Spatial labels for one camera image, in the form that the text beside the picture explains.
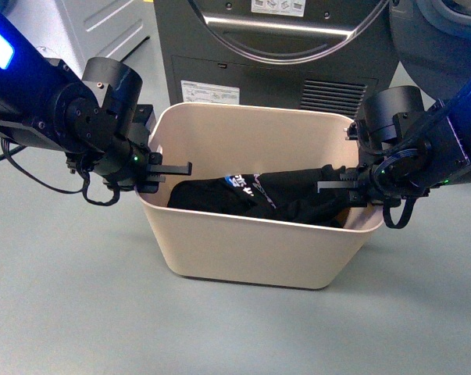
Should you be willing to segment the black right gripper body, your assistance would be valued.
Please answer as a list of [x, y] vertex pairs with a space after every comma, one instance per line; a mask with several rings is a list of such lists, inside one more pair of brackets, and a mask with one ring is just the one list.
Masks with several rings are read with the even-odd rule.
[[347, 128], [349, 141], [359, 146], [359, 164], [342, 172], [343, 196], [354, 207], [368, 204], [398, 207], [429, 194], [416, 175], [429, 166], [430, 142], [416, 133], [417, 119], [392, 119], [374, 131], [366, 120]]

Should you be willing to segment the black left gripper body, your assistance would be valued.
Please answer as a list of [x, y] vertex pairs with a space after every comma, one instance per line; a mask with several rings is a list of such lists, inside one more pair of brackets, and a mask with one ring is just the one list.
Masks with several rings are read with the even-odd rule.
[[68, 153], [66, 164], [73, 172], [83, 170], [96, 173], [103, 177], [108, 188], [154, 194], [163, 182], [163, 176], [159, 173], [148, 171], [150, 166], [162, 163], [162, 156], [148, 147], [150, 127], [155, 123], [154, 107], [139, 105], [125, 141], [117, 138], [105, 153]]

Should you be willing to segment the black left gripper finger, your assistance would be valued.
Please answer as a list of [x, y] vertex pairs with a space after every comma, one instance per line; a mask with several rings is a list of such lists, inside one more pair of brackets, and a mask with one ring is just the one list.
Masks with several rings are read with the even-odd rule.
[[148, 182], [163, 183], [166, 181], [166, 175], [171, 176], [190, 176], [191, 163], [187, 162], [185, 166], [166, 166], [162, 164], [148, 164]]

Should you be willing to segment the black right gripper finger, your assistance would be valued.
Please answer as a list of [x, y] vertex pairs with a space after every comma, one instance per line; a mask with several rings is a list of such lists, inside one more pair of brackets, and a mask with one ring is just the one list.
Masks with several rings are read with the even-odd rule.
[[356, 171], [341, 173], [337, 180], [325, 180], [316, 183], [318, 193], [330, 189], [356, 191], [359, 187], [359, 174]]

